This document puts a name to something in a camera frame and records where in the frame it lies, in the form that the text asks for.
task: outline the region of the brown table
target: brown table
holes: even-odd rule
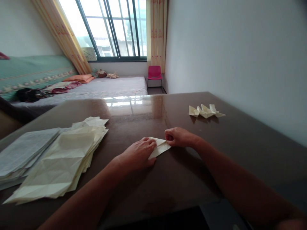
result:
[[[200,104],[215,104],[226,116],[189,116],[189,105]],[[144,136],[164,139],[164,130],[176,126],[203,137],[269,186],[307,176],[305,147],[208,92],[67,101],[7,137],[0,150],[25,132],[70,127],[89,116],[110,119],[106,124],[109,132],[95,151],[91,167],[82,174],[77,190],[133,142]],[[17,188],[1,191],[1,203]],[[0,229],[36,228],[73,193],[56,200],[0,205]],[[190,148],[171,148],[158,157],[154,167],[130,175],[118,186],[101,224],[120,225],[215,202],[219,197],[219,190],[197,153]]]

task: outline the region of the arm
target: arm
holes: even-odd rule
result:
[[[202,138],[178,127],[166,130],[165,138],[170,146],[195,149],[223,195],[247,220],[271,226],[286,219],[304,218],[296,207]]]
[[[152,166],[156,147],[144,137],[115,157],[99,174],[67,200],[39,229],[95,229],[116,186],[135,170]]]

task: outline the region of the folded paper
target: folded paper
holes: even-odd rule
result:
[[[198,110],[192,106],[189,105],[189,114],[193,117],[198,117]]]
[[[210,104],[209,106],[210,106],[210,108],[208,108],[205,105],[201,104],[201,107],[197,106],[197,110],[195,108],[193,108],[192,106],[189,106],[190,115],[197,117],[198,114],[199,114],[199,115],[201,115],[204,118],[208,118],[208,117],[211,117],[213,115],[216,116],[217,118],[225,116],[225,114],[220,113],[219,111],[217,111],[215,109],[215,105],[214,104]]]
[[[160,154],[164,153],[166,150],[169,150],[171,148],[171,146],[166,142],[166,140],[154,137],[149,137],[149,138],[156,141],[157,147],[153,150],[152,154],[149,156],[148,159],[157,157]]]
[[[214,104],[210,104],[209,106],[210,106],[210,110],[211,110],[212,112],[215,113],[214,115],[215,115],[216,117],[225,116],[225,114],[220,113],[219,111],[217,111],[217,110],[215,109],[215,105],[214,105]]]
[[[199,114],[203,116],[204,118],[208,118],[214,115],[212,111],[208,109],[206,106],[204,106],[203,104],[201,104],[201,108],[198,106],[197,110],[199,111]]]

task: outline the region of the pink plastic chair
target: pink plastic chair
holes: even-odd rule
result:
[[[159,65],[151,65],[148,67],[148,82],[149,80],[161,80],[161,88],[163,93],[161,67]]]

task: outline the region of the folded blanket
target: folded blanket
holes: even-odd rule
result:
[[[45,88],[44,91],[51,94],[68,93],[70,89],[76,88],[80,85],[82,84],[77,81],[67,81],[67,82],[62,81]]]
[[[63,81],[78,81],[80,83],[89,83],[93,79],[94,77],[91,74],[84,74],[84,75],[74,75],[69,78],[66,78]]]

